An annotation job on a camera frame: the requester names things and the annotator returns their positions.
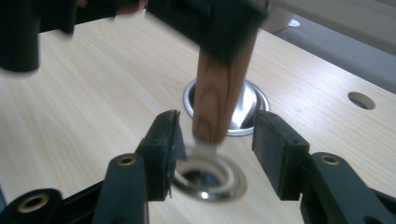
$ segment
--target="tool handle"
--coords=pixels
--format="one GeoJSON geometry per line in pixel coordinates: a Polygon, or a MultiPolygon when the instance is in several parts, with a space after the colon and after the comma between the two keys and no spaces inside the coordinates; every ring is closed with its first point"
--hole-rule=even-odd
{"type": "Polygon", "coordinates": [[[209,144],[225,137],[242,89],[256,35],[251,37],[239,57],[222,62],[200,50],[195,84],[192,135],[209,144]]]}

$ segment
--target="round hole in table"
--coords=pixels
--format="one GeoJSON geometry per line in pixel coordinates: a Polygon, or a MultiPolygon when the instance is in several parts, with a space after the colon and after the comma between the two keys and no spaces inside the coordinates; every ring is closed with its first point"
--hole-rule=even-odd
{"type": "Polygon", "coordinates": [[[354,105],[362,109],[372,110],[375,108],[375,102],[363,93],[352,91],[347,97],[354,105]]]}

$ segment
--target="metal ring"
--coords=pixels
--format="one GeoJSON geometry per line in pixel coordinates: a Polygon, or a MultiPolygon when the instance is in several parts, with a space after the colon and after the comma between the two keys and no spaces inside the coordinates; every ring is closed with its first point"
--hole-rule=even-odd
{"type": "Polygon", "coordinates": [[[240,197],[246,192],[248,182],[242,170],[232,161],[221,156],[215,159],[190,155],[187,161],[178,161],[175,185],[190,196],[204,201],[224,201],[240,197]],[[188,172],[210,174],[218,181],[216,186],[191,182],[188,172]]]}
{"type": "MultiPolygon", "coordinates": [[[[195,84],[196,79],[187,85],[183,94],[184,106],[191,117],[193,115],[195,84]]],[[[268,101],[264,92],[260,90],[258,86],[248,80],[245,80],[244,87],[238,98],[235,111],[233,112],[233,118],[227,135],[241,136],[253,133],[254,115],[256,110],[269,111],[268,101]]]]}
{"type": "Polygon", "coordinates": [[[50,201],[50,196],[45,193],[40,193],[34,196],[31,196],[18,206],[18,212],[20,213],[31,213],[46,205],[50,201]]]}

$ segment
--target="metal grommet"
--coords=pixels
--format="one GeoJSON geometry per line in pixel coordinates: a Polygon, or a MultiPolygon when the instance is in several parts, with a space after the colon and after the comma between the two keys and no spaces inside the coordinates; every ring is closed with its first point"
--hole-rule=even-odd
{"type": "Polygon", "coordinates": [[[242,170],[221,156],[189,155],[187,161],[178,161],[174,183],[190,196],[211,202],[238,198],[248,187],[242,170]]]}
{"type": "Polygon", "coordinates": [[[50,196],[45,193],[40,193],[25,199],[18,206],[18,212],[31,213],[46,205],[50,201],[50,196]]]}
{"type": "Polygon", "coordinates": [[[136,161],[134,157],[123,157],[119,160],[119,165],[131,165],[136,161]]]}
{"type": "MultiPolygon", "coordinates": [[[[183,102],[192,117],[196,79],[191,81],[183,94],[183,102]]],[[[253,133],[254,117],[257,110],[269,111],[268,101],[262,90],[252,82],[245,80],[236,103],[227,135],[241,136],[253,133]]]]}
{"type": "Polygon", "coordinates": [[[327,156],[327,155],[322,156],[321,160],[329,165],[339,165],[340,164],[340,161],[332,156],[327,156]]]}

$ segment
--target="wooden table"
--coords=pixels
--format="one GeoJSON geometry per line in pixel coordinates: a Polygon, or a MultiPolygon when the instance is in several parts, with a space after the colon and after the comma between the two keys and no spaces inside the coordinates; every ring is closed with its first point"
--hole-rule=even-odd
{"type": "MultiPolygon", "coordinates": [[[[182,112],[196,76],[198,47],[150,15],[93,21],[73,39],[40,35],[36,74],[0,76],[0,185],[7,202],[32,189],[64,198],[104,178],[107,163],[134,152],[154,118],[182,112]]],[[[247,79],[271,111],[310,144],[346,159],[371,188],[396,196],[396,96],[283,40],[259,32],[247,79]],[[361,92],[375,109],[348,99],[361,92]]],[[[281,202],[251,151],[252,136],[227,137],[219,153],[247,176],[247,193],[227,203],[196,201],[177,189],[149,204],[151,223],[302,223],[298,202],[281,202]]]]}

